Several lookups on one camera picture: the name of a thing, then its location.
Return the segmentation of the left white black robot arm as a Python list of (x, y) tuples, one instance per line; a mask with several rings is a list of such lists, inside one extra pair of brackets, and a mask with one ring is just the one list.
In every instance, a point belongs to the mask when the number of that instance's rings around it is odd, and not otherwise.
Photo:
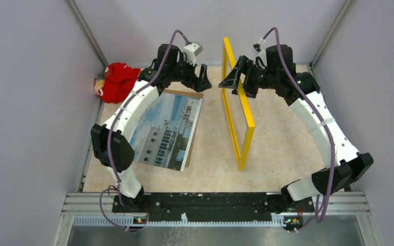
[(195, 73), (196, 58), (202, 51), (203, 46), (197, 42), (190, 42), (183, 49), (161, 44), (157, 57), (140, 72), (114, 115), (91, 128), (94, 157), (115, 178), (118, 204), (132, 212), (142, 209), (144, 189), (132, 168), (135, 151), (129, 143), (131, 135), (141, 116), (172, 82), (180, 82), (195, 92), (212, 87), (205, 64), (199, 75)]

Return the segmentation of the yellow wooden picture frame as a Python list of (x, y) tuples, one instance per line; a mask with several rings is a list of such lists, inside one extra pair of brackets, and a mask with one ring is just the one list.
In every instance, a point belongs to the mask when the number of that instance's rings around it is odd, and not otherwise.
[[(229, 40), (229, 37), (223, 37), (222, 44), (222, 66), (221, 66), (221, 77), (225, 79), (228, 75), (228, 69), (232, 69), (236, 64), (236, 59), (233, 53), (233, 49)], [(238, 88), (238, 93), (236, 95), (238, 98), (239, 105), (237, 107), (232, 107), (229, 103), (228, 92), (225, 88), (221, 90), (221, 98), (224, 106), (224, 112), (226, 114), (226, 119), (228, 123), (228, 129), (232, 141), (233, 151), (235, 160), (237, 162), (237, 169), (240, 172), (245, 170), (247, 159), (252, 143), (252, 139), (255, 131), (255, 122), (253, 114), (242, 88)], [(235, 124), (233, 119), (234, 112), (241, 112), (244, 116), (246, 128), (243, 137), (243, 141), (238, 139), (237, 131), (235, 130)]]

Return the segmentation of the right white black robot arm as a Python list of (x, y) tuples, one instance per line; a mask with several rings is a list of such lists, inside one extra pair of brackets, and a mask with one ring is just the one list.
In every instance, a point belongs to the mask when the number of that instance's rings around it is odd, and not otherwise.
[(285, 185), (280, 195), (269, 200), (270, 209), (281, 213), (294, 211), (307, 198), (332, 195), (351, 185), (369, 169), (373, 158), (345, 136), (315, 78), (309, 72), (297, 72), (290, 46), (270, 46), (264, 53), (265, 64), (259, 56), (241, 55), (219, 87), (234, 94), (242, 87), (249, 98), (255, 98), (259, 89), (274, 90), (301, 119), (321, 153), (323, 169)]

